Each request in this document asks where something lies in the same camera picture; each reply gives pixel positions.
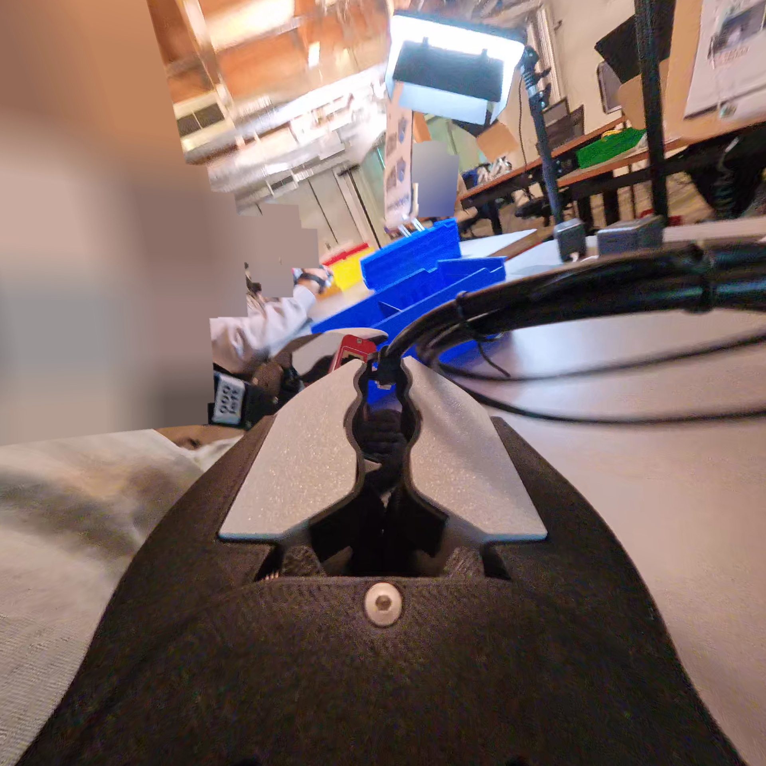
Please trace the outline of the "yellow plastic bin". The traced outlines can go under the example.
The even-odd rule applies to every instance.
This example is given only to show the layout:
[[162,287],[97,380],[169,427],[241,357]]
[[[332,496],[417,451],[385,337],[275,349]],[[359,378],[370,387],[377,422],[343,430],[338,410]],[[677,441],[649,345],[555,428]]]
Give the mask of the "yellow plastic bin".
[[374,249],[367,243],[336,249],[322,258],[322,265],[332,273],[333,289],[345,292],[362,282],[361,261]]

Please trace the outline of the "green box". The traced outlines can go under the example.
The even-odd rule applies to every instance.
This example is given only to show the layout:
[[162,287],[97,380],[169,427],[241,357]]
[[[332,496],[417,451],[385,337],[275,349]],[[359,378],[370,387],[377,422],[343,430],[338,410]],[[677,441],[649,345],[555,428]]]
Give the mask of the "green box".
[[607,131],[599,139],[577,150],[578,168],[590,168],[632,150],[641,143],[645,134],[644,129],[633,127]]

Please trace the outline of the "dark grey box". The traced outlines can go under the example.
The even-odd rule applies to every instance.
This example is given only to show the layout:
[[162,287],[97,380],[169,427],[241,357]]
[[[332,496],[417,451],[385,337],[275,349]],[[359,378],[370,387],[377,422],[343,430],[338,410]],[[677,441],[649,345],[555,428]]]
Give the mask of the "dark grey box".
[[665,219],[657,215],[618,221],[599,230],[598,254],[605,257],[661,247],[664,230]]

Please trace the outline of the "person's cream clothing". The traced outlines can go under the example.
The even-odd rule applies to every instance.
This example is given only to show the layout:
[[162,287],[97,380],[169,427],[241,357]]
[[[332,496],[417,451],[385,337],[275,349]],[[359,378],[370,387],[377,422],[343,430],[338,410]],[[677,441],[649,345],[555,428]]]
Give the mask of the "person's cream clothing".
[[2,446],[1,763],[75,676],[113,591],[172,505],[241,438],[203,426]]

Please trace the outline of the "red ethernet splitter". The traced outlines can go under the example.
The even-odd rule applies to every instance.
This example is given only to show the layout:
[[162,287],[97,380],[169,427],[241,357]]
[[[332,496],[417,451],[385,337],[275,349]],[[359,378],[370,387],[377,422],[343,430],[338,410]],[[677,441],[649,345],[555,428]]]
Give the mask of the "red ethernet splitter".
[[341,368],[352,362],[360,361],[367,364],[378,353],[377,344],[370,339],[347,334],[342,337],[337,352],[332,360],[330,371]]

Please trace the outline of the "tan printed poster board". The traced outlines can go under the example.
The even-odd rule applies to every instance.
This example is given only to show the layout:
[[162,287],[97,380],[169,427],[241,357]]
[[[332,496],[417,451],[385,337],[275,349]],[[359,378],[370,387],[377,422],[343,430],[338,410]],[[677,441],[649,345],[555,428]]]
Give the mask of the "tan printed poster board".
[[764,122],[764,1],[675,3],[663,110],[689,143]]

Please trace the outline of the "grey desk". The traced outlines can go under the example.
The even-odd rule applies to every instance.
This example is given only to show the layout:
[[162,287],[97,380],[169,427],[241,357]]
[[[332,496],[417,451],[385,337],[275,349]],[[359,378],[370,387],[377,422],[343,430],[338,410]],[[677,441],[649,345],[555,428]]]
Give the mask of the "grey desk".
[[[761,332],[762,314],[663,312],[520,330],[486,352],[525,378]],[[461,383],[514,407],[573,417],[742,411],[764,407],[764,344],[598,376]],[[764,764],[764,419],[632,428],[499,415],[612,528],[705,704],[743,759]]]

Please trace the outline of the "white ceiling air vent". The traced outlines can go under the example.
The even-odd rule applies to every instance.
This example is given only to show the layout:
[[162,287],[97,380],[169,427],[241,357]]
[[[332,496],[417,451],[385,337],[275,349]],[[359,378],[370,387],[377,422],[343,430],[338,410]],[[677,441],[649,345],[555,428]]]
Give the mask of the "white ceiling air vent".
[[177,103],[174,106],[174,113],[178,134],[182,139],[217,126],[226,120],[216,100]]

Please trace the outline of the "black light stand pole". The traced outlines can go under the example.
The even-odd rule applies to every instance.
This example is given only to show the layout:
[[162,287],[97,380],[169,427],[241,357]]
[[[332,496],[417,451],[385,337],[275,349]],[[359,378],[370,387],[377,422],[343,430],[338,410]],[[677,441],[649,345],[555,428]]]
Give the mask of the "black light stand pole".
[[543,91],[539,89],[541,73],[537,72],[538,62],[539,56],[535,50],[529,45],[525,45],[522,57],[519,61],[519,71],[521,73],[523,86],[528,96],[531,119],[534,124],[535,135],[538,141],[541,173],[549,200],[551,216],[555,226],[558,226],[563,224],[565,219],[559,196],[555,164],[551,156],[549,137],[542,114],[544,98]]

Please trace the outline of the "LED light panel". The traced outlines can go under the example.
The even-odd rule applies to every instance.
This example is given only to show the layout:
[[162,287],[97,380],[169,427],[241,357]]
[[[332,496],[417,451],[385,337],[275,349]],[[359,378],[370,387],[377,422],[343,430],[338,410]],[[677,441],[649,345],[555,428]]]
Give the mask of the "LED light panel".
[[388,97],[403,109],[487,128],[505,109],[528,43],[523,28],[410,10],[389,21]]

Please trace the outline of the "black pole clamp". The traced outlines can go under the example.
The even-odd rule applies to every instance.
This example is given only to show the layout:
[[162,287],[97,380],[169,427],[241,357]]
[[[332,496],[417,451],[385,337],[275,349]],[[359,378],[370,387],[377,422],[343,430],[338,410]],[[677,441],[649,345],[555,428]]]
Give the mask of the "black pole clamp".
[[574,217],[553,228],[555,243],[563,263],[578,261],[588,255],[587,230],[584,222]]

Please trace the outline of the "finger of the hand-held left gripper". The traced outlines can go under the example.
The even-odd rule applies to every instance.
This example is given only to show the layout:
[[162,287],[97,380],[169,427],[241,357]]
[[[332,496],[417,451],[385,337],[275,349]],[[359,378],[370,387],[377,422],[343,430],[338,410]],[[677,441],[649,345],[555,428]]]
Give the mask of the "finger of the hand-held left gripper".
[[372,342],[378,347],[388,340],[388,333],[372,328],[343,328],[301,336],[287,345],[292,355],[292,368],[304,386],[325,377],[332,368],[335,357],[346,336],[354,336]]

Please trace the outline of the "black screen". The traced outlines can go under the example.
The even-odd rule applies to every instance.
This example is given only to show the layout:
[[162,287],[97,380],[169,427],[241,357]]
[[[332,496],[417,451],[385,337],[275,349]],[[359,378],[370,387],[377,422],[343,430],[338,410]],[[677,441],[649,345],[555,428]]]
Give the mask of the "black screen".
[[631,15],[604,35],[594,49],[623,84],[640,75],[637,51],[636,16]]

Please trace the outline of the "thick black pole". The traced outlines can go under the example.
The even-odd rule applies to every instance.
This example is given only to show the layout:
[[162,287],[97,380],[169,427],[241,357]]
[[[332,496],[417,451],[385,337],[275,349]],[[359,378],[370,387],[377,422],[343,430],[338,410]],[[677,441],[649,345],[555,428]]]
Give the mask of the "thick black pole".
[[663,122],[663,75],[673,33],[674,2],[635,1],[635,35],[646,123],[646,148],[653,213],[669,221]]

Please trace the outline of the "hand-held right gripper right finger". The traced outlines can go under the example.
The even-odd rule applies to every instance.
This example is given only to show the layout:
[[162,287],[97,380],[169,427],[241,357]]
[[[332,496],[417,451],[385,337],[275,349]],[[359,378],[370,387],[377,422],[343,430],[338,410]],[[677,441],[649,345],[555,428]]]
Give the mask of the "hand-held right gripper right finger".
[[547,529],[487,411],[457,384],[403,360],[417,421],[408,474],[416,495],[480,543],[541,541]]

